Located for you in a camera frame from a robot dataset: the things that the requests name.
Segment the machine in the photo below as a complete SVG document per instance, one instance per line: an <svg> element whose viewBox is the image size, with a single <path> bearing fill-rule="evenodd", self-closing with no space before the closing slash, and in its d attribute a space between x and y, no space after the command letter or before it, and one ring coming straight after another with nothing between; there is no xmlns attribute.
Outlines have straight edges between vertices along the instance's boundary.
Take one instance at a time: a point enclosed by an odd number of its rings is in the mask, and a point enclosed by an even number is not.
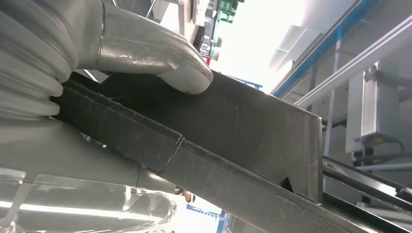
<svg viewBox="0 0 412 233"><path fill-rule="evenodd" d="M155 232L178 185L269 233L409 232L323 178L406 214L409 188L322 157L319 117L211 71L182 36L99 0L4 0L0 17L1 231Z"/></svg>

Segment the fluorescent light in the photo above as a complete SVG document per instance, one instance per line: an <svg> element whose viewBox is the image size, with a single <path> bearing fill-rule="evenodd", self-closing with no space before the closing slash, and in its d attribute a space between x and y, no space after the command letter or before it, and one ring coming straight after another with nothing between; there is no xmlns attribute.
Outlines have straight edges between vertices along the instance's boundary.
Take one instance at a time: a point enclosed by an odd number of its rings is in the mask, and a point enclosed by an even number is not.
<svg viewBox="0 0 412 233"><path fill-rule="evenodd" d="M12 206L11 202L0 201L0 207L10 208L11 206ZM22 204L20 206L20 210L58 213L58 214L70 214L70 215L113 217L113 218L120 218L120 219L135 219L135 220L142 220L142 221L160 221L162 219L160 217L140 215L140 214L134 214L134 213L128 213L128 212L80 209L80 208L69 208L69 207L54 207L54 206L44 206L44 205L32 205L32 204Z"/></svg>
<svg viewBox="0 0 412 233"><path fill-rule="evenodd" d="M103 231L97 231L97 232L90 232L90 233L100 233L100 232L109 232L111 230L103 230Z"/></svg>
<svg viewBox="0 0 412 233"><path fill-rule="evenodd" d="M78 231L78 232L74 232L74 233L86 233L86 232L92 232L94 230L87 230L87 231Z"/></svg>

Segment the scratched metal surface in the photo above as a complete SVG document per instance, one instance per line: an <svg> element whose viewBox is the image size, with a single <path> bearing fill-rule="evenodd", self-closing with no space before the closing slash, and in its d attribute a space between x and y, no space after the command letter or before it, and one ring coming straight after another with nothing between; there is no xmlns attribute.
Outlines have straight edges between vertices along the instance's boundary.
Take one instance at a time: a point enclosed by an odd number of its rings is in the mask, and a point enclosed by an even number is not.
<svg viewBox="0 0 412 233"><path fill-rule="evenodd" d="M320 199L320 120L271 95L214 72L200 95L170 88L156 76L114 74L98 92L274 183Z"/></svg>
<svg viewBox="0 0 412 233"><path fill-rule="evenodd" d="M367 213L364 213L367 219L362 219L354 212L356 207L347 209L348 204L333 198L329 198L334 200L333 205L319 204L294 194L258 175L251 170L253 167L240 167L188 141L183 134L112 101L121 100L122 96L109 99L96 93L98 89L93 81L73 74L64 84L63 95L52 99L61 107L56 118L73 124L120 155L156 170L170 182L193 191L259 229L269 233L405 232Z"/></svg>

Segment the plastic wrap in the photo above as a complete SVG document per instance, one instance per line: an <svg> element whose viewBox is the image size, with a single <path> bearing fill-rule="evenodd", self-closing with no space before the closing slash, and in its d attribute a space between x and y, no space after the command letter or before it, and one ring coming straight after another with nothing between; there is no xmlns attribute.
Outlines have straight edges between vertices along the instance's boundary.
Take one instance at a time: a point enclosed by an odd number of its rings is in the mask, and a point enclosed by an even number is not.
<svg viewBox="0 0 412 233"><path fill-rule="evenodd" d="M48 175L27 182L1 168L0 174L0 233L173 231L174 194Z"/></svg>

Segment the metal plate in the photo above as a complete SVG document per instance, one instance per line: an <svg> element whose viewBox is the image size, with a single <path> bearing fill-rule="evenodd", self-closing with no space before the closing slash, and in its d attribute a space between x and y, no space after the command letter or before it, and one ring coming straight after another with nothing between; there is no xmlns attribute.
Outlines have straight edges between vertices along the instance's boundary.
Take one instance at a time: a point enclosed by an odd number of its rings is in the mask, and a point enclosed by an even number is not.
<svg viewBox="0 0 412 233"><path fill-rule="evenodd" d="M319 117L214 72L209 89L187 95L153 75L114 74L98 92L185 139L274 183L319 201Z"/></svg>

